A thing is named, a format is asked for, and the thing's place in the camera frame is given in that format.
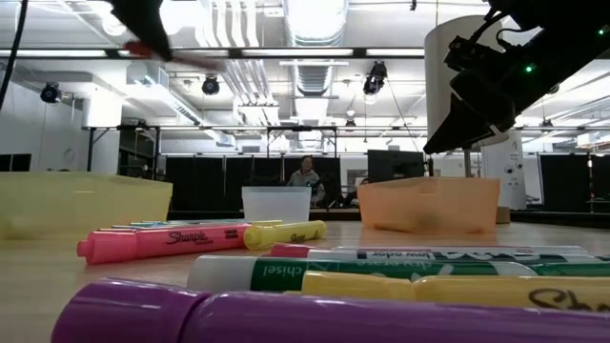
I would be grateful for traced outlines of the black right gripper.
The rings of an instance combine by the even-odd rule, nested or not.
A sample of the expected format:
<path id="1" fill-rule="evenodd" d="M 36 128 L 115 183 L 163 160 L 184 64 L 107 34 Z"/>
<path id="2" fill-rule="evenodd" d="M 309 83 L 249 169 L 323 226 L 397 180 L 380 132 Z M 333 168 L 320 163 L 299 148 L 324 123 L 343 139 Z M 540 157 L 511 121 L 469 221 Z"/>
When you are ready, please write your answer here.
<path id="1" fill-rule="evenodd" d="M 472 147 L 493 136 L 493 127 L 512 125 L 543 96 L 537 66 L 522 61 L 519 52 L 483 46 L 477 67 L 457 71 L 450 81 L 449 112 L 424 146 L 427 154 Z"/>

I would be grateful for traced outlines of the dark red Expo marker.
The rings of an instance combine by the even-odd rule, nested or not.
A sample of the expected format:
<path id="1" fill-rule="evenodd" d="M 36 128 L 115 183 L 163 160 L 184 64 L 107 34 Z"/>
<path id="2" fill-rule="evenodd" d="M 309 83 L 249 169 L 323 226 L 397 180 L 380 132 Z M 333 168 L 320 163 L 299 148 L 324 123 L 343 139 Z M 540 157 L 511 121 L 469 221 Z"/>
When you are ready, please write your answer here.
<path id="1" fill-rule="evenodd" d="M 222 61 L 194 52 L 172 50 L 171 56 L 166 58 L 146 47 L 141 41 L 130 41 L 124 45 L 124 48 L 131 56 L 139 58 L 184 64 L 213 72 L 223 72 L 225 70 L 225 64 Z"/>

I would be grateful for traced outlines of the yellow Sharpie highlighter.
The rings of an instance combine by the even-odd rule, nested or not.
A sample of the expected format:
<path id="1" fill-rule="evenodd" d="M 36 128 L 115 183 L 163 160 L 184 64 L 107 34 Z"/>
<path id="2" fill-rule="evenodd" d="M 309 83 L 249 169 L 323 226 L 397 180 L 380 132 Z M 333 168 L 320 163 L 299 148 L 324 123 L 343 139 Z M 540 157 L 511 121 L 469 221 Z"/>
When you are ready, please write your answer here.
<path id="1" fill-rule="evenodd" d="M 416 281 L 306 272 L 303 295 L 610 313 L 610 277 L 425 276 Z"/>
<path id="2" fill-rule="evenodd" d="M 301 243 L 321 239 L 327 234 L 323 221 L 281 224 L 269 227 L 251 226 L 243 235 L 244 244 L 251 251 L 265 250 L 275 243 Z"/>

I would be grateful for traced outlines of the pink Expo marker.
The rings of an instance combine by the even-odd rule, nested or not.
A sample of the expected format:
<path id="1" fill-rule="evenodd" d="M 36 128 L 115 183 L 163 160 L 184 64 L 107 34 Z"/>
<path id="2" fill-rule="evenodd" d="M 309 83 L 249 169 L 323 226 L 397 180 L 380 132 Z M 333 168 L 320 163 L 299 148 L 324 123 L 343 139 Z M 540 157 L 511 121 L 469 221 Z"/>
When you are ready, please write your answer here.
<path id="1" fill-rule="evenodd" d="M 320 250 L 320 247 L 276 243 L 272 246 L 269 256 L 273 257 L 307 257 L 309 251 Z M 589 251 L 579 246 L 339 246 L 331 248 L 331 252 L 365 251 L 365 252 L 500 252 L 500 253 L 555 253 L 555 254 L 589 254 Z"/>

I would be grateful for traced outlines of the pink Sharpie highlighter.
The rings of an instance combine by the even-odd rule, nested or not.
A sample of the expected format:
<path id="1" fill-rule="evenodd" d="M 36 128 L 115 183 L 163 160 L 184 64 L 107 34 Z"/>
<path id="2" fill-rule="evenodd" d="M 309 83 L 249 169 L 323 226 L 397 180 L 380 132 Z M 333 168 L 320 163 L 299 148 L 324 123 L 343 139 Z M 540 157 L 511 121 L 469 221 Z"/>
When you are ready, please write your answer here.
<path id="1" fill-rule="evenodd" d="M 126 262 L 196 252 L 217 252 L 245 247 L 250 224 L 195 225 L 165 229 L 95 231 L 76 246 L 88 265 Z"/>

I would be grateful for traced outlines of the purple Sharpie highlighter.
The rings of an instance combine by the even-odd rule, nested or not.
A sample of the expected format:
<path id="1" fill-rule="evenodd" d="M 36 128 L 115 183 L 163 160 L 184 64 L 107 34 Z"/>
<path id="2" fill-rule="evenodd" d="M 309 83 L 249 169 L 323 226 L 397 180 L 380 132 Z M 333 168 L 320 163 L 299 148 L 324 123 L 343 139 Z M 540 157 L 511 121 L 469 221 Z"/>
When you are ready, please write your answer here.
<path id="1" fill-rule="evenodd" d="M 610 343 L 610 315 L 91 282 L 51 343 Z"/>

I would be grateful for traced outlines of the dark green Expo marker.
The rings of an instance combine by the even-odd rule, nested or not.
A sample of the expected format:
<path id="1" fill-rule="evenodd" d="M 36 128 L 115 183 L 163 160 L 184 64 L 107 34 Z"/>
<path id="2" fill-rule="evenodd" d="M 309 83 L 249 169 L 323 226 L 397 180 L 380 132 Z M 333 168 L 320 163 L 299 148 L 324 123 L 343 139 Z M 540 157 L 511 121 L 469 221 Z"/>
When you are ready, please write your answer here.
<path id="1" fill-rule="evenodd" d="M 343 272 L 417 281 L 425 276 L 610 276 L 610 262 L 519 264 L 516 262 L 433 262 L 417 260 L 326 260 L 202 255 L 188 276 L 192 290 L 299 291 L 306 272 Z"/>

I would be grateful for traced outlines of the white cylindrical pillar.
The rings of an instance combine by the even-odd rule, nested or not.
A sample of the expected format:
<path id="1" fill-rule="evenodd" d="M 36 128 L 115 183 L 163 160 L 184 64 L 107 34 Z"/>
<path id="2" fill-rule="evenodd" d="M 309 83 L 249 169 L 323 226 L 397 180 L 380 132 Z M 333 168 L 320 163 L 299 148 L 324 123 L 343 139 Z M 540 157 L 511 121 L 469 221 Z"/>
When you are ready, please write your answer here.
<path id="1" fill-rule="evenodd" d="M 510 210 L 526 209 L 525 173 L 520 131 L 508 131 L 507 138 L 482 148 L 483 173 L 500 182 L 498 205 Z"/>

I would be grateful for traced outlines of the black monitor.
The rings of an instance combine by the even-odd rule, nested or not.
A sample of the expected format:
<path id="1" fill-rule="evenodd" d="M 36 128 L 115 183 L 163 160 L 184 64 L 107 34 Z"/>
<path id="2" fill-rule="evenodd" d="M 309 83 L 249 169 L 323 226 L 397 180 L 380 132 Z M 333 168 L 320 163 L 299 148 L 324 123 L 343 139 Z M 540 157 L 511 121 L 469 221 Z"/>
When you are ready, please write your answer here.
<path id="1" fill-rule="evenodd" d="M 367 151 L 368 178 L 371 183 L 422 177 L 424 155 L 415 151 Z"/>

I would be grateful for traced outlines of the orange plastic bin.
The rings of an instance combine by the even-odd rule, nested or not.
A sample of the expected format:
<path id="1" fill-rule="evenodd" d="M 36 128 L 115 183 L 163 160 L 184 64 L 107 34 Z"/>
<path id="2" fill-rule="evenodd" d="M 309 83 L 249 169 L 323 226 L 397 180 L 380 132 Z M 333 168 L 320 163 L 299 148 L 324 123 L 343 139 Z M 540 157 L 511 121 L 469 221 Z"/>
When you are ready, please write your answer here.
<path id="1" fill-rule="evenodd" d="M 492 232 L 499 195 L 495 178 L 415 177 L 357 189 L 366 228 L 413 234 Z"/>

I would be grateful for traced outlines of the black partition panel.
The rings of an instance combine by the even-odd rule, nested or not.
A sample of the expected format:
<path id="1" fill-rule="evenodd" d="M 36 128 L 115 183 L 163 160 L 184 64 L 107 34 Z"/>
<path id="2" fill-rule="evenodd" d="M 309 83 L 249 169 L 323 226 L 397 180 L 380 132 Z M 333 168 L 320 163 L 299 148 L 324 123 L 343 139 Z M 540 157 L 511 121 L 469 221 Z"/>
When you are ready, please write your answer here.
<path id="1" fill-rule="evenodd" d="M 172 212 L 240 212 L 242 189 L 285 186 L 299 157 L 169 157 L 165 180 L 173 184 Z"/>
<path id="2" fill-rule="evenodd" d="M 610 154 L 545 154 L 539 166 L 546 211 L 610 213 Z"/>

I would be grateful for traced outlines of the black shelving unit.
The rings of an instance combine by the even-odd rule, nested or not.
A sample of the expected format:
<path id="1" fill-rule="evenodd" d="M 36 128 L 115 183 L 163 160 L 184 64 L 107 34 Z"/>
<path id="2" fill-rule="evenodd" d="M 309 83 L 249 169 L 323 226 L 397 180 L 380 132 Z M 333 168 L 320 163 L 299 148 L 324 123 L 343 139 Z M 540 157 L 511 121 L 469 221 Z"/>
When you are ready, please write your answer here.
<path id="1" fill-rule="evenodd" d="M 118 174 L 155 180 L 158 175 L 161 132 L 158 128 L 120 132 Z"/>

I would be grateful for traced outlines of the black metal scaffold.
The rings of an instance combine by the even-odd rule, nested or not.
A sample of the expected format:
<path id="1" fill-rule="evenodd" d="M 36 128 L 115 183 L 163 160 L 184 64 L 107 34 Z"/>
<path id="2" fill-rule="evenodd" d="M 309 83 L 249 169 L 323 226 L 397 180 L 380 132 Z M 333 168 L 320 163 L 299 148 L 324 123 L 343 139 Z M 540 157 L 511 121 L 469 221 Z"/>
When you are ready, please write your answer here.
<path id="1" fill-rule="evenodd" d="M 422 140 L 428 137 L 422 126 L 128 126 L 86 127 L 88 133 L 87 170 L 93 166 L 94 147 L 111 131 L 131 131 L 152 135 L 153 153 L 149 155 L 157 163 L 161 155 L 293 155 L 311 152 L 317 155 L 341 155 L 338 141 L 360 138 L 367 142 L 374 138 L 404 138 L 416 151 L 423 150 Z M 316 148 L 278 148 L 280 137 L 288 138 L 299 133 L 317 132 L 320 138 Z"/>

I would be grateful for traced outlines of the person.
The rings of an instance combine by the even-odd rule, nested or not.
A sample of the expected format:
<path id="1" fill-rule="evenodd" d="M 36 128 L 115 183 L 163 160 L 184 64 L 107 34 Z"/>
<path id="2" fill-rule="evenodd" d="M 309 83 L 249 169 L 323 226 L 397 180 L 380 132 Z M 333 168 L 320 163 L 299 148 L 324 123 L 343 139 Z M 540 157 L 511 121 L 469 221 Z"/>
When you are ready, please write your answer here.
<path id="1" fill-rule="evenodd" d="M 299 169 L 292 173 L 287 185 L 310 188 L 312 207 L 316 207 L 325 197 L 324 185 L 320 176 L 314 171 L 314 161 L 311 155 L 301 158 Z"/>

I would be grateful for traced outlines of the yellow plastic bin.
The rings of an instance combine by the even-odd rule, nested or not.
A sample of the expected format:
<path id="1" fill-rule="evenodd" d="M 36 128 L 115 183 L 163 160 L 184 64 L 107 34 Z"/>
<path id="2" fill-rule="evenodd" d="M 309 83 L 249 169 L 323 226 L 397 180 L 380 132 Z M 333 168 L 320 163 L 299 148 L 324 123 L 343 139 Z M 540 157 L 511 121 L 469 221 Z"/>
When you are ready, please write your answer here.
<path id="1" fill-rule="evenodd" d="M 173 185 L 83 171 L 0 172 L 0 240 L 82 238 L 166 219 Z"/>

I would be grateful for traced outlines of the clear plastic bin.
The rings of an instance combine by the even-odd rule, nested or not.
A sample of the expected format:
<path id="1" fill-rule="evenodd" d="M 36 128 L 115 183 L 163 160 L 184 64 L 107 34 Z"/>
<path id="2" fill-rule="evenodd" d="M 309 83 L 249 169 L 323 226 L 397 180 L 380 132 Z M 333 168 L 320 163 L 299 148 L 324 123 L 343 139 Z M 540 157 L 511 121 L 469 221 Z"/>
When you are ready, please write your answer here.
<path id="1" fill-rule="evenodd" d="M 306 222 L 311 195 L 308 187 L 243 187 L 245 219 L 250 222 L 281 220 L 284 224 Z"/>

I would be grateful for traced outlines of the black aluminium table frame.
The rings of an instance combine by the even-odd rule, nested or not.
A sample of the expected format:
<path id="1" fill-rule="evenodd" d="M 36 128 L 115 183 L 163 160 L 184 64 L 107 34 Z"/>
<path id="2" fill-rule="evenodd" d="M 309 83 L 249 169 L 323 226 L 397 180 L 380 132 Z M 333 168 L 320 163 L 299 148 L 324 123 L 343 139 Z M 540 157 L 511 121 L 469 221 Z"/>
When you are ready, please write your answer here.
<path id="1" fill-rule="evenodd" d="M 242 211 L 169 211 L 168 220 L 243 219 Z M 311 209 L 312 220 L 358 221 L 357 209 Z M 512 222 L 610 230 L 610 213 L 511 211 Z"/>

